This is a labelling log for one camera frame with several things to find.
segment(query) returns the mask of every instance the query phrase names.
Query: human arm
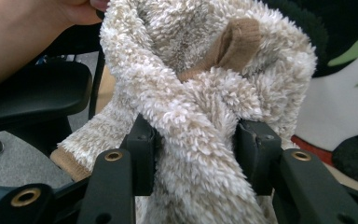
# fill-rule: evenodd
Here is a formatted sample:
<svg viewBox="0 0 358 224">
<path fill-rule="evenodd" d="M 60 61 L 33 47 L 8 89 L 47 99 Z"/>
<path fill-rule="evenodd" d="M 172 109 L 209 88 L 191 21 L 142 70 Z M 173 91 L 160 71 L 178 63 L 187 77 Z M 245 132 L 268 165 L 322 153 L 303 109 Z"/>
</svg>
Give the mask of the human arm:
<svg viewBox="0 0 358 224">
<path fill-rule="evenodd" d="M 0 0 L 0 82 L 65 29 L 101 21 L 95 7 L 105 11 L 106 4 L 106 0 Z"/>
</svg>

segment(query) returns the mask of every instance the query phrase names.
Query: chair leg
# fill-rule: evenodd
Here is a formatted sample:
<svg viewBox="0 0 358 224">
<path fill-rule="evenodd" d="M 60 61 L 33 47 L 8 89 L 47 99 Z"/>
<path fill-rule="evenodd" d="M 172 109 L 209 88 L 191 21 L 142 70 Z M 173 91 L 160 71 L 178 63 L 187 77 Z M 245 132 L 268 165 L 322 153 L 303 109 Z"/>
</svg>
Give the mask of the chair leg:
<svg viewBox="0 0 358 224">
<path fill-rule="evenodd" d="M 49 157 L 57 144 L 72 133 L 67 117 L 7 130 Z"/>
</svg>

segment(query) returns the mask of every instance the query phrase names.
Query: chair armrest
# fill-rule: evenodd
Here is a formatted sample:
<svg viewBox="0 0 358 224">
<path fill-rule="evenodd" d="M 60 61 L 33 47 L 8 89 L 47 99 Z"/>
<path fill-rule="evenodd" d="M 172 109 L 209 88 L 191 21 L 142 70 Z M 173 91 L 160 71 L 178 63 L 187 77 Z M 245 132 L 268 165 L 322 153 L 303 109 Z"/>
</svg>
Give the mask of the chair armrest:
<svg viewBox="0 0 358 224">
<path fill-rule="evenodd" d="M 80 112 L 89 101 L 91 82 L 82 63 L 24 67 L 0 85 L 0 131 Z"/>
</svg>

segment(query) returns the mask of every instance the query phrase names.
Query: white surface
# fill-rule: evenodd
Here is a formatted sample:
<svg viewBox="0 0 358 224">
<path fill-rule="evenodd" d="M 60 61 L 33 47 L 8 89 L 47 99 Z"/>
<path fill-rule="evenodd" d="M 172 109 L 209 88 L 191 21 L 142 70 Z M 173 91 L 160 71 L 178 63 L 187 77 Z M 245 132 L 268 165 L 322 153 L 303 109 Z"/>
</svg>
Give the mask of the white surface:
<svg viewBox="0 0 358 224">
<path fill-rule="evenodd" d="M 314 78 L 301 106 L 296 135 L 326 150 L 358 135 L 358 59 L 328 77 Z"/>
</svg>

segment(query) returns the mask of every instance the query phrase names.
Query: human hand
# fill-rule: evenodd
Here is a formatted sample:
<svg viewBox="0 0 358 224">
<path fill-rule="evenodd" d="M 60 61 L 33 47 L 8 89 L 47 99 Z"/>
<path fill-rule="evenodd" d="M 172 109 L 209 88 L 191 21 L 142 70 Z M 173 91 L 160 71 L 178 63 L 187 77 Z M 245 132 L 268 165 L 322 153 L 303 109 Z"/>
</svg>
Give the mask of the human hand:
<svg viewBox="0 0 358 224">
<path fill-rule="evenodd" d="M 109 0 L 54 0 L 66 21 L 77 25 L 98 23 L 96 10 L 105 12 Z"/>
</svg>

